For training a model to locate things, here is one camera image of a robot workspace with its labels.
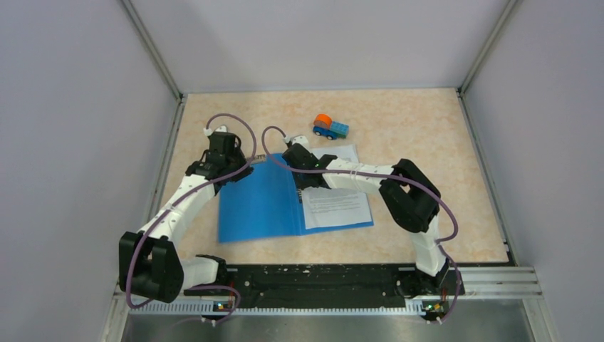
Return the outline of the blue file folder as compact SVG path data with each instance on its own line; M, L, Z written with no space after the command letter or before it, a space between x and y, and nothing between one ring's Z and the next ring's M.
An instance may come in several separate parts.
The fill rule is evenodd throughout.
M273 161L255 164L251 175L219 192L219 242L304 236L300 191Z

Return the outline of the printed paper sheet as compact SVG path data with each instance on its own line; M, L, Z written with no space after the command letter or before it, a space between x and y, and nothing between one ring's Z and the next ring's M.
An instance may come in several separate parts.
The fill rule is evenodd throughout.
M300 191L302 235L374 225L368 196L355 190L309 187Z

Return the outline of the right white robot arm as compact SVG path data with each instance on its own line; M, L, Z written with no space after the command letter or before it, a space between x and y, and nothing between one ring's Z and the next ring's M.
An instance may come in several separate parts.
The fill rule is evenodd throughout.
M380 195L394 222L411 234L421 290L435 294L446 285L449 262L439 249L438 215L441 209L451 211L414 162L401 159L395 165L376 166L335 155L318 158L300 143L290 143L282 158L301 190L315 187Z

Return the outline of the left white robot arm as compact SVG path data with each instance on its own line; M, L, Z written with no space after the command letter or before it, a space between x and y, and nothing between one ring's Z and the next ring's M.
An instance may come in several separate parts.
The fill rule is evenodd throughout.
M211 294L228 286L226 263L217 256L200 254L182 261L177 245L203 206L228 182L252 173L241 151L241 140L214 131L209 148L185 171L175 193L137 232L119 241L119 287L129 294L170 303L185 289L202 285Z

